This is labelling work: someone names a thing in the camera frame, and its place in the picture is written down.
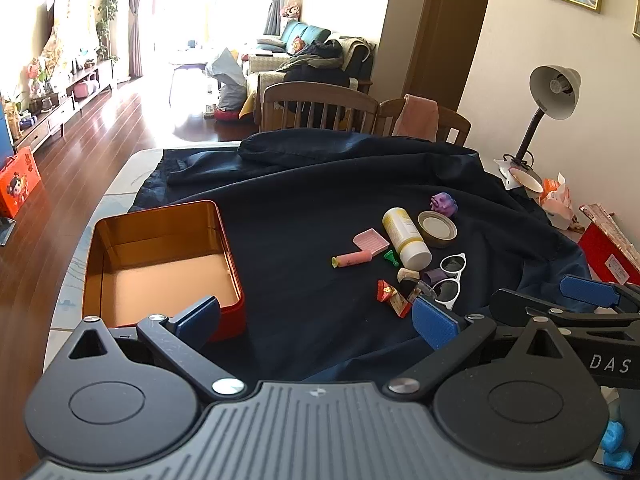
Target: sunglasses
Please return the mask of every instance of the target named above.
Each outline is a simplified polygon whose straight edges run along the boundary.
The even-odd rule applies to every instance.
[[[440,263],[439,269],[429,270],[428,277],[433,285],[427,286],[430,292],[427,295],[432,300],[444,305],[447,310],[453,310],[460,295],[460,276],[466,267],[466,256],[464,253],[447,256]]]

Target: lamp shade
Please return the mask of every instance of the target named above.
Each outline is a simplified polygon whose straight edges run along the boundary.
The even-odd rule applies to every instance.
[[[554,119],[574,113],[580,94],[580,74],[572,68],[539,66],[529,77],[531,95],[540,109]]]

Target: purple ball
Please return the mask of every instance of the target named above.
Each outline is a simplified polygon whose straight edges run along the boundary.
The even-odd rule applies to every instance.
[[[458,211],[458,204],[449,193],[438,193],[431,197],[431,210],[451,218]]]

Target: red box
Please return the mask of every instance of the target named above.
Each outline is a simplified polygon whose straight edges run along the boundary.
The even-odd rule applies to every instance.
[[[40,182],[40,173],[29,146],[7,161],[0,170],[0,216],[15,218],[29,193]]]
[[[220,302],[212,340],[244,332],[244,294],[218,207],[204,200],[99,220],[89,249],[82,315],[107,327]]]
[[[578,241],[591,269],[603,282],[640,285],[638,252],[611,216],[597,204],[582,206],[580,210],[591,219]]]

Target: green push pin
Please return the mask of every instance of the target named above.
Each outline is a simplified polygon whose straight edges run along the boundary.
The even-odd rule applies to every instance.
[[[384,256],[382,256],[385,260],[390,261],[394,267],[400,267],[400,262],[396,260],[396,255],[393,252],[393,249],[389,249]]]

